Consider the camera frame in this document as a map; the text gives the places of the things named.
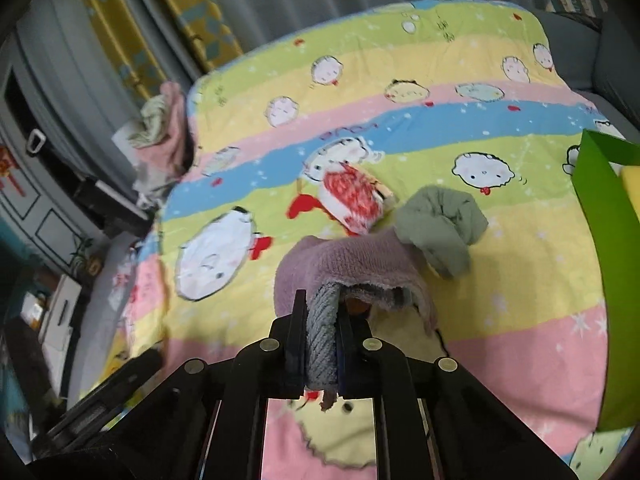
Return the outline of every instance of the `green box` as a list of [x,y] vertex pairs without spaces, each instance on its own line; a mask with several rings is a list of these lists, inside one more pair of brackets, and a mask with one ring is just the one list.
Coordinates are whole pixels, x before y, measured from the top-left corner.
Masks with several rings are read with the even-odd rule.
[[640,166],[640,146],[584,130],[572,181],[600,262],[609,332],[598,431],[640,421],[640,222],[609,161]]

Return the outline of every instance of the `door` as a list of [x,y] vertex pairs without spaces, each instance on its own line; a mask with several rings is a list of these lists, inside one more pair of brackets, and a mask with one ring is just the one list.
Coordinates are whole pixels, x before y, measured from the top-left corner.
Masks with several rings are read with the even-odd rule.
[[92,238],[95,245],[106,237],[74,203],[71,188],[75,173],[63,164],[64,168],[53,174],[37,156],[27,156],[29,132],[20,126],[24,121],[18,115],[28,110],[20,112],[15,106],[16,92],[20,91],[15,59],[15,40],[9,36],[0,47],[0,216],[45,263],[69,272],[84,239]]

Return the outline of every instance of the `gray towel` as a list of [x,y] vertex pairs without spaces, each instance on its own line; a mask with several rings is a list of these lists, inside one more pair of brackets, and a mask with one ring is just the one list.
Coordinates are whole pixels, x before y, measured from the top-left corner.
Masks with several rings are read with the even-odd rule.
[[488,222],[469,193],[425,186],[396,211],[395,225],[402,243],[419,248],[439,275],[452,278],[468,270],[468,246]]

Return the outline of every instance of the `bed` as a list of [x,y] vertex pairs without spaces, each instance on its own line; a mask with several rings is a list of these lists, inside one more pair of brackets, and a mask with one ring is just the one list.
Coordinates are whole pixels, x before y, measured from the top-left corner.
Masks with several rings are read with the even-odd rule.
[[[533,14],[419,0],[333,20],[200,79],[188,116],[194,165],[141,250],[105,375],[158,342],[168,374],[266,336],[283,256],[306,235],[344,236],[313,206],[338,157],[400,202],[426,184],[473,195],[489,227],[471,271],[424,271],[446,348],[412,309],[374,309],[372,331],[415,358],[448,351],[569,462],[596,428],[607,365],[570,150],[584,128],[620,133],[558,75]],[[370,401],[322,413],[317,392],[271,400],[262,473],[375,478]]]

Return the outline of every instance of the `floor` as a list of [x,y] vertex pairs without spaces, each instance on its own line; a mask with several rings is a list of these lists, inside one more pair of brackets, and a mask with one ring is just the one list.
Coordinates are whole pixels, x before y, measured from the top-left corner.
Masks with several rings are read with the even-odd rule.
[[[107,301],[112,288],[112,279],[118,264],[124,259],[127,249],[136,240],[131,234],[123,233],[113,239],[107,254],[104,268],[96,278],[91,300],[82,318],[80,339],[71,368],[67,406],[73,406],[82,395],[95,384],[111,347],[116,322],[122,313],[126,301],[116,310]],[[126,290],[124,298],[129,297]]]

